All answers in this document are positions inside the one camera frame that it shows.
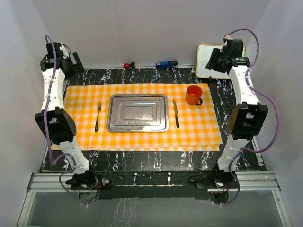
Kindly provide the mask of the orange translucent cup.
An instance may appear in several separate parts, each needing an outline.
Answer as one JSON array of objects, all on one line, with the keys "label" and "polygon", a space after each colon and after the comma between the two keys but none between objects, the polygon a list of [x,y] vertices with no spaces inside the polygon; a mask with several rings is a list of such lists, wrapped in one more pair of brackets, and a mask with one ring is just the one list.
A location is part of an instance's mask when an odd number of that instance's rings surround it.
[{"label": "orange translucent cup", "polygon": [[203,91],[198,85],[190,85],[187,87],[186,102],[190,105],[201,105],[203,100],[201,98]]}]

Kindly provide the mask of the silver fork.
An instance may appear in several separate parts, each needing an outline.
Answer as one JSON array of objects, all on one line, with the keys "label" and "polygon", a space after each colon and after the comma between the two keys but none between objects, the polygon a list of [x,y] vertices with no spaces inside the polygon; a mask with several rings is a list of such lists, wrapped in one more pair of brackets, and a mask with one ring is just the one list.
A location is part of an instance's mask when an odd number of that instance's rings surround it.
[{"label": "silver fork", "polygon": [[97,118],[96,118],[96,123],[95,123],[95,129],[94,129],[94,132],[98,132],[98,122],[99,122],[99,113],[102,109],[102,105],[101,105],[101,102],[98,102],[97,103]]}]

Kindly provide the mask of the black handled table knife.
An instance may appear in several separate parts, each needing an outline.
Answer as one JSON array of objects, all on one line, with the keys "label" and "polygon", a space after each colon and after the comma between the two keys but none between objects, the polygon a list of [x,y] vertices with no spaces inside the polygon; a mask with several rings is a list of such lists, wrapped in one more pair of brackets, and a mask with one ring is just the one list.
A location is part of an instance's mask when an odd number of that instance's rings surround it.
[{"label": "black handled table knife", "polygon": [[178,120],[178,108],[177,108],[177,103],[176,103],[175,99],[173,99],[173,105],[174,105],[174,112],[175,112],[176,127],[179,128],[180,124],[179,124],[179,120]]}]

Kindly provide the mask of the yellow checkered tablecloth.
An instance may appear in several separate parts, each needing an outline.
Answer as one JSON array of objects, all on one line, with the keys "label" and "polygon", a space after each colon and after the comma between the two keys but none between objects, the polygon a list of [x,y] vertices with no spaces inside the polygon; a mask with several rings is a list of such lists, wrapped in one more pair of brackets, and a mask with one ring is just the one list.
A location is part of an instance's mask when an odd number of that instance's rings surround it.
[{"label": "yellow checkered tablecloth", "polygon": [[188,84],[69,86],[64,107],[81,150],[218,151],[222,144],[213,99],[200,84],[197,105]]}]

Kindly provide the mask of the silver metal tray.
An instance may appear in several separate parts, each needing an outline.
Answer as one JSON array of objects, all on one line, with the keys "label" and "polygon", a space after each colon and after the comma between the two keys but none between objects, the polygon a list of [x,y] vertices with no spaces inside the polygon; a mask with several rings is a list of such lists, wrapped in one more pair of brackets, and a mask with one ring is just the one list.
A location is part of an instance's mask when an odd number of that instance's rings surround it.
[{"label": "silver metal tray", "polygon": [[166,95],[112,95],[106,128],[108,132],[166,132],[169,129]]}]

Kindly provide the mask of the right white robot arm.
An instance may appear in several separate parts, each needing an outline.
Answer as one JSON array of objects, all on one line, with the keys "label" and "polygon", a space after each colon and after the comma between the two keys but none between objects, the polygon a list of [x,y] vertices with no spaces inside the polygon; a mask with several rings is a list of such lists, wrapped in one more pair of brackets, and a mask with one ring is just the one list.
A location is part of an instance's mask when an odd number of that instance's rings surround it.
[{"label": "right white robot arm", "polygon": [[268,113],[268,107],[260,103],[252,90],[250,61],[242,55],[243,41],[232,38],[223,41],[221,49],[213,49],[206,65],[206,69],[228,74],[236,97],[236,106],[227,119],[227,143],[209,176],[218,188],[233,181],[241,152],[259,134]]}]

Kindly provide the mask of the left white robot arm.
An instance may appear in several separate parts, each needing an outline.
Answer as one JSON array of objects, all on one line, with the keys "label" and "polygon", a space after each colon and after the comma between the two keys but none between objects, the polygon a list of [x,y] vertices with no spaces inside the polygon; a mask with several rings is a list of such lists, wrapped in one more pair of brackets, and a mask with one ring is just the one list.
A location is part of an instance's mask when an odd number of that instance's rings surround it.
[{"label": "left white robot arm", "polygon": [[41,111],[34,118],[51,145],[57,145],[72,168],[73,177],[66,181],[71,188],[92,189],[98,183],[89,161],[76,141],[76,123],[64,109],[63,93],[66,79],[84,72],[76,52],[62,43],[47,43],[47,54],[40,61],[44,80]]}]

